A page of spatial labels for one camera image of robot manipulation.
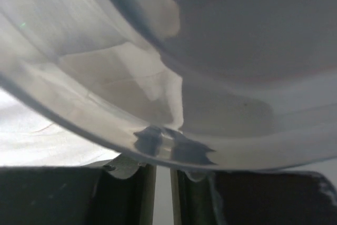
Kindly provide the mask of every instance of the white fabric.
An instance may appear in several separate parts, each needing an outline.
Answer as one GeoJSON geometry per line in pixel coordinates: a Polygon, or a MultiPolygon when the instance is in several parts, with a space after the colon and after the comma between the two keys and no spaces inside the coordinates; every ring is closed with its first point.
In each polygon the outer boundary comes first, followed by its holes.
{"type": "Polygon", "coordinates": [[[71,133],[0,89],[0,166],[79,166],[118,153],[71,133]]]}

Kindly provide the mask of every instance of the shiny metal surface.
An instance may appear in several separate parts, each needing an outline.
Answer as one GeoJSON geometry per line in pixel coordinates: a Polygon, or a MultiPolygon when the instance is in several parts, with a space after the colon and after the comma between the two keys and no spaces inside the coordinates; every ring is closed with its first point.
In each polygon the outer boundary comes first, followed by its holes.
{"type": "Polygon", "coordinates": [[[0,81],[146,161],[216,170],[331,158],[335,2],[0,0],[0,81]]]}

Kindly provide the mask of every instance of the white surface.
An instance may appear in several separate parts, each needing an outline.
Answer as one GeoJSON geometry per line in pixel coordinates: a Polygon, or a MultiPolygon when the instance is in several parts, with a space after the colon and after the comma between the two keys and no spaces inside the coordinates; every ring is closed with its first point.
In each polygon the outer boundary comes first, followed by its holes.
{"type": "Polygon", "coordinates": [[[117,155],[62,129],[0,89],[0,166],[79,166],[117,155]]]}

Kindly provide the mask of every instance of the white cloth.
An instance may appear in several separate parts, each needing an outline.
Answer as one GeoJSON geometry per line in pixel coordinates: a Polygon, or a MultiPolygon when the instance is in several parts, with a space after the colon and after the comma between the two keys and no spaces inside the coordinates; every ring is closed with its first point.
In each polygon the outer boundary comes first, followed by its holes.
{"type": "Polygon", "coordinates": [[[118,153],[62,129],[0,89],[0,166],[79,166],[118,153]]]}

